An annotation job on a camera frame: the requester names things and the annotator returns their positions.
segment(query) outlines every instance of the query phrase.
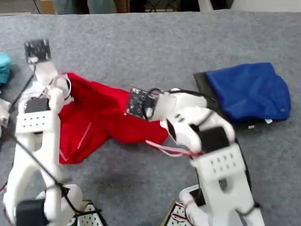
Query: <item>blue fabric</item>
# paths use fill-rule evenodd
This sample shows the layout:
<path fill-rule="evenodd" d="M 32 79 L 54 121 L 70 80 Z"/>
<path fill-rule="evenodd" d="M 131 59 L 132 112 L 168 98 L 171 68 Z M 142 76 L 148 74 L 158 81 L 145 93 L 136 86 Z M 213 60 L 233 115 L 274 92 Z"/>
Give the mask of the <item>blue fabric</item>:
<path fill-rule="evenodd" d="M 271 63 L 238 65 L 209 72 L 207 77 L 223 110 L 233 121 L 290 116 L 288 87 Z"/>
<path fill-rule="evenodd" d="M 7 83 L 11 59 L 7 53 L 0 52 L 0 83 Z"/>

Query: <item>table surface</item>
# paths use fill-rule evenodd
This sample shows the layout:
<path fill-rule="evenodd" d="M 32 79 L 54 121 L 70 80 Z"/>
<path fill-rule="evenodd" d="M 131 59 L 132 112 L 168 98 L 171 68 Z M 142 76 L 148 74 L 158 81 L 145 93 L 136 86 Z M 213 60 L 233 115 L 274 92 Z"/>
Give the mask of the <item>table surface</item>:
<path fill-rule="evenodd" d="M 291 118 L 237 132 L 249 165 L 253 195 L 267 226 L 299 226 L 301 213 L 301 14 L 212 13 L 30 15 L 0 17 L 0 51 L 13 60 L 1 98 L 14 99 L 29 78 L 23 42 L 49 38 L 59 71 L 73 71 L 129 90 L 197 90 L 193 73 L 243 63 L 271 62 L 291 93 Z M 0 184 L 6 181 L 13 142 L 2 137 Z M 178 193 L 197 183 L 186 158 L 170 158 L 146 145 L 109 139 L 78 165 L 63 165 L 109 225 L 156 226 Z M 43 185 L 35 176 L 26 195 Z"/>

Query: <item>person's legs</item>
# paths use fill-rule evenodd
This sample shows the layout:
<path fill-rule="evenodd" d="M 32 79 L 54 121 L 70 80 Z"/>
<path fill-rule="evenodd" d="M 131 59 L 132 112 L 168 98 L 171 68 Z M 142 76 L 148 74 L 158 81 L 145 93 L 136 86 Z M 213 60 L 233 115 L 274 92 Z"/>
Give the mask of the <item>person's legs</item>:
<path fill-rule="evenodd" d="M 116 13 L 114 0 L 87 0 L 90 14 Z"/>
<path fill-rule="evenodd" d="M 76 0 L 53 0 L 53 3 L 58 15 L 78 14 Z"/>

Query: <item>metal plate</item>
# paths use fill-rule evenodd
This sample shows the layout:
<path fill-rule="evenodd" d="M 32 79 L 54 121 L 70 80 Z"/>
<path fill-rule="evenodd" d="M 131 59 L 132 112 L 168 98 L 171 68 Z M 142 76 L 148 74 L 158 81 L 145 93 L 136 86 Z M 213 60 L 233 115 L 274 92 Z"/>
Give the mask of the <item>metal plate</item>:
<path fill-rule="evenodd" d="M 158 96 L 149 94 L 147 91 L 131 87 L 125 109 L 125 114 L 130 114 L 140 119 L 145 119 L 142 113 L 143 106 L 153 109 L 156 106 Z"/>
<path fill-rule="evenodd" d="M 33 58 L 37 58 L 35 63 L 51 60 L 48 39 L 31 40 L 24 43 L 26 61 L 32 63 Z"/>

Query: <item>red cloth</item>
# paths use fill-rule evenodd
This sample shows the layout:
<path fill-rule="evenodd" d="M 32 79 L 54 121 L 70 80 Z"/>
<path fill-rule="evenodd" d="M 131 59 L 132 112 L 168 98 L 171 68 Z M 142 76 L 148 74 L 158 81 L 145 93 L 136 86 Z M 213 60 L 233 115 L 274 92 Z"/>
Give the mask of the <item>red cloth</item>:
<path fill-rule="evenodd" d="M 128 92 L 87 81 L 74 73 L 68 73 L 68 78 L 74 101 L 59 113 L 60 163 L 83 161 L 110 136 L 124 144 L 145 140 L 160 144 L 166 139 L 167 131 L 158 121 L 124 115 Z"/>

